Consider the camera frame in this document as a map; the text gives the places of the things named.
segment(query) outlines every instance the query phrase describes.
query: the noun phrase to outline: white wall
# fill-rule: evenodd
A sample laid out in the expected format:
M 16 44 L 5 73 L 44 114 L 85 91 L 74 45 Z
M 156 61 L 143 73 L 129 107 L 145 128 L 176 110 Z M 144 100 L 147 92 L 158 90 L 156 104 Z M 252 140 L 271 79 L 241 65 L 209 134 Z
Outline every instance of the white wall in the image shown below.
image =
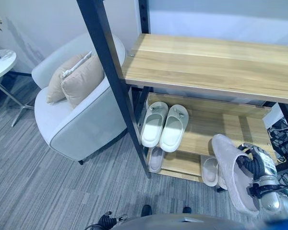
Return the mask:
M 105 0 L 112 33 L 130 50 L 136 41 L 138 0 Z M 76 0 L 0 0 L 0 48 L 17 53 L 16 71 L 31 72 L 61 45 L 87 31 Z
M 288 46 L 288 0 L 149 0 L 152 34 L 210 37 Z M 167 92 L 262 104 L 212 94 Z

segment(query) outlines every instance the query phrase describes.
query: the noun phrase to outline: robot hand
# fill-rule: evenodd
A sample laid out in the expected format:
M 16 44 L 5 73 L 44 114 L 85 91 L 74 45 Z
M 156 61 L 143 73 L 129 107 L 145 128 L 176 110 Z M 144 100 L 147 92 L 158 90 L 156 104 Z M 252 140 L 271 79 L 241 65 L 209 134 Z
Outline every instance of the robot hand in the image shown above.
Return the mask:
M 112 212 L 106 212 L 99 219 L 98 224 L 92 224 L 87 226 L 84 230 L 109 230 L 113 228 L 118 222 L 122 222 L 128 218 L 126 214 L 123 214 L 117 218 L 111 218 Z
M 112 212 L 106 212 L 98 221 L 98 225 L 100 225 L 104 230 L 109 230 L 117 224 L 116 218 L 111 218 L 110 215 Z

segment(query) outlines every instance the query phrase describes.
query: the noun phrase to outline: floor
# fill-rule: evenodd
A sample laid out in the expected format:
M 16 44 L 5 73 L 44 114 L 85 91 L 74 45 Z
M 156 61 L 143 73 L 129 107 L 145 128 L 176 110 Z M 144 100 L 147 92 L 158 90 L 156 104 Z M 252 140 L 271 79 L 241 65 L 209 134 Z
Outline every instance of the floor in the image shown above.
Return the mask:
M 21 76 L 12 88 L 26 102 L 38 90 Z M 17 112 L 9 108 L 13 104 L 0 97 L 0 230 L 81 230 L 109 210 L 114 216 L 139 216 L 144 204 L 154 214 L 181 213 L 190 206 L 196 214 L 254 220 L 235 210 L 227 192 L 158 174 L 147 179 L 128 133 L 81 166 L 47 146 L 33 111 L 10 127 Z

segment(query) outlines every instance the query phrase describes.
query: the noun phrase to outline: chair cushion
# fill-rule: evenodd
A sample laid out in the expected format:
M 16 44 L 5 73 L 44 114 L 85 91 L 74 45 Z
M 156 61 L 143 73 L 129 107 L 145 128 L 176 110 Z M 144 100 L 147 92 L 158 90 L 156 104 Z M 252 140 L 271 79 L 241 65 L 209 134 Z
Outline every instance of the chair cushion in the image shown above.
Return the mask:
M 65 97 L 62 88 L 62 77 L 65 71 L 71 69 L 76 65 L 86 54 L 78 54 L 65 61 L 53 73 L 48 86 L 47 103 L 57 102 Z
M 77 107 L 104 79 L 104 71 L 98 55 L 92 56 L 80 65 L 61 84 L 66 99 L 72 108 Z
M 50 143 L 55 128 L 72 111 L 66 99 L 55 104 L 46 102 L 48 87 L 43 88 L 35 99 L 35 119 L 40 133 L 47 144 Z

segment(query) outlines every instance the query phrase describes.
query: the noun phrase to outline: armchair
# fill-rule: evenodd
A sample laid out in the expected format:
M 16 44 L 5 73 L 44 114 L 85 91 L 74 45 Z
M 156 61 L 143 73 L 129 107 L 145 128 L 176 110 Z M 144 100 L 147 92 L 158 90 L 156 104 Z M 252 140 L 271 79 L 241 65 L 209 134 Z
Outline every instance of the armchair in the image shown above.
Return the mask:
M 116 36 L 113 40 L 122 65 L 126 55 L 124 45 Z M 53 52 L 32 71 L 35 83 L 41 88 L 35 101 L 35 118 L 42 137 L 53 150 L 80 164 L 126 128 L 106 76 L 75 109 L 66 99 L 54 104 L 46 102 L 54 71 L 72 56 L 90 50 L 95 48 L 86 33 Z

